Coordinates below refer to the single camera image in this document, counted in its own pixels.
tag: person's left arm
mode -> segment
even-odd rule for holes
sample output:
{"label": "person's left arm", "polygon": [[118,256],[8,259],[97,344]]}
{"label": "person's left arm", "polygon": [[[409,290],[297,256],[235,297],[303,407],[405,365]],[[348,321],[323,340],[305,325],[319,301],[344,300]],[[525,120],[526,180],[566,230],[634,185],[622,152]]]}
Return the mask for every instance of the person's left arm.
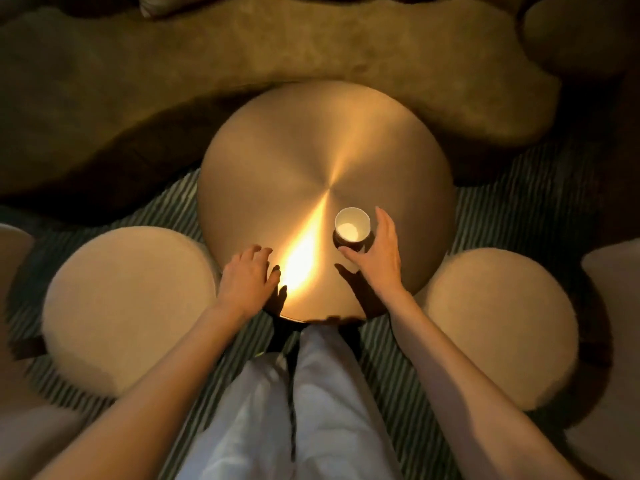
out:
{"label": "person's left arm", "polygon": [[155,479],[213,364],[280,281],[271,250],[252,246],[225,266],[215,306],[37,480]]}

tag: white cup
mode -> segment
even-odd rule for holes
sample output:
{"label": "white cup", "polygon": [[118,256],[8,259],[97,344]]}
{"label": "white cup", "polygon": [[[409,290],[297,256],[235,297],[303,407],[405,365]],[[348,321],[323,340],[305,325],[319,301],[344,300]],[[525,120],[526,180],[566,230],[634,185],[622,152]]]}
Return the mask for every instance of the white cup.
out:
{"label": "white cup", "polygon": [[371,232],[371,219],[363,209],[347,207],[335,217],[335,233],[339,241],[357,244]]}

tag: pants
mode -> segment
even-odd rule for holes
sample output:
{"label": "pants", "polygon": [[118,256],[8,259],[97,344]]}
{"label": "pants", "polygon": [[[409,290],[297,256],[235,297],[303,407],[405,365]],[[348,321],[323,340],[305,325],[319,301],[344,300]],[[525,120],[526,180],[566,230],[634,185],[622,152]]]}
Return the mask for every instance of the pants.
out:
{"label": "pants", "polygon": [[296,460],[284,357],[249,361],[225,391],[178,480],[400,480],[396,455],[362,371],[338,331],[300,336],[294,376]]}

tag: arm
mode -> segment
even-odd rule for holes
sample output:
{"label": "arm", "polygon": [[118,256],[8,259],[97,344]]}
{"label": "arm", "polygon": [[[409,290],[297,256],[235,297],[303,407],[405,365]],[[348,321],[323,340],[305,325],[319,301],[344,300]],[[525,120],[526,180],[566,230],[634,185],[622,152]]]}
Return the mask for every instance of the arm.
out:
{"label": "arm", "polygon": [[391,217],[376,209],[366,254],[340,248],[360,266],[391,315],[398,345],[417,371],[464,478],[580,479],[532,421],[460,352],[404,290]]}
{"label": "arm", "polygon": [[207,374],[280,281],[271,250],[253,246],[225,266],[215,306],[37,480],[155,479]]}

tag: white pants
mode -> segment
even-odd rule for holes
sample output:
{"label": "white pants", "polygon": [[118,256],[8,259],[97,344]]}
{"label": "white pants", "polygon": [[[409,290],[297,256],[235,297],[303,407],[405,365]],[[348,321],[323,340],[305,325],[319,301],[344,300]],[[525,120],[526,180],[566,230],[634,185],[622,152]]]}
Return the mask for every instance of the white pants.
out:
{"label": "white pants", "polygon": [[336,328],[300,336],[293,384],[291,460],[287,366],[279,354],[249,361],[196,439],[178,480],[400,480],[380,412]]}

